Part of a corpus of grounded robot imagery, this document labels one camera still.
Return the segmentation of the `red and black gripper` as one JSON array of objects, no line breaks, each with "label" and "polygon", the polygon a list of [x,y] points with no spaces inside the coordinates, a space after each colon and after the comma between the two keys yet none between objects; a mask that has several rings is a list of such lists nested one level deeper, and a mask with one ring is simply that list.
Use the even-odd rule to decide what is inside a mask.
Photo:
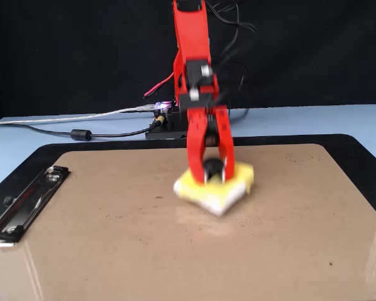
[{"label": "red and black gripper", "polygon": [[203,155],[206,147],[218,146],[224,161],[224,181],[234,175],[234,143],[226,105],[214,102],[212,93],[179,95],[181,113],[186,113],[187,160],[192,177],[204,183]]}]

